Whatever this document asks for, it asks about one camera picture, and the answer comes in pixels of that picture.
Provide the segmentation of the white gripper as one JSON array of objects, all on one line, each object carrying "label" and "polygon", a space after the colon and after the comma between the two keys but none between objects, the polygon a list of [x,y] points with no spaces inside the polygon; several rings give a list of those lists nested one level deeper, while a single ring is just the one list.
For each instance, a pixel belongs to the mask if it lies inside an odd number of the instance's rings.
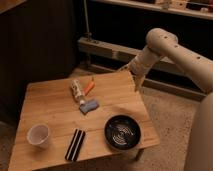
[{"label": "white gripper", "polygon": [[[145,76],[152,66],[160,61],[163,58],[163,55],[158,54],[151,50],[148,46],[145,46],[136,56],[129,62],[129,65],[126,64],[119,68],[116,72],[121,71],[131,71],[136,76]],[[136,77],[135,81],[135,90],[138,91],[144,82],[143,77]]]}]

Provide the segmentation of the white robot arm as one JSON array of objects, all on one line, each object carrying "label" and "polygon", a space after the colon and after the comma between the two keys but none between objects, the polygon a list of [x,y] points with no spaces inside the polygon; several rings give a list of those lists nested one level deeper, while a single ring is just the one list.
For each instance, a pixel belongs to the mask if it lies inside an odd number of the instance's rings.
[{"label": "white robot arm", "polygon": [[175,34],[153,28],[146,35],[145,47],[120,70],[131,72],[137,89],[164,57],[206,94],[194,115],[184,171],[213,171],[213,61],[181,46]]}]

